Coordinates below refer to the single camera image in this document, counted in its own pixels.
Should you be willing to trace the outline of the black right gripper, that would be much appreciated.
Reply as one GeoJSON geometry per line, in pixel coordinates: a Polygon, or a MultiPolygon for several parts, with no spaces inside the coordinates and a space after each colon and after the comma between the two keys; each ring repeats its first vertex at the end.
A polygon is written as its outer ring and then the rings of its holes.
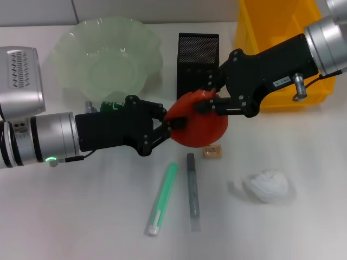
{"type": "Polygon", "coordinates": [[[235,49],[228,60],[213,66],[205,90],[218,93],[225,85],[230,97],[212,97],[194,103],[194,110],[207,115],[256,116],[262,100],[293,84],[295,74],[304,79],[318,74],[304,34],[299,34],[255,55],[235,49]]]}

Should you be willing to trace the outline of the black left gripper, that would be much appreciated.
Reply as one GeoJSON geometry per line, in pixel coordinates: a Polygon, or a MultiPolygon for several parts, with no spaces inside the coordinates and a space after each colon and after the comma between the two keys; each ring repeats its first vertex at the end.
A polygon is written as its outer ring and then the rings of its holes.
{"type": "Polygon", "coordinates": [[[126,97],[121,109],[75,116],[80,151],[88,152],[117,146],[130,146],[142,157],[171,137],[173,130],[184,129],[186,117],[163,121],[167,110],[161,103],[126,97]],[[163,121],[153,129],[152,119],[163,121]]]}

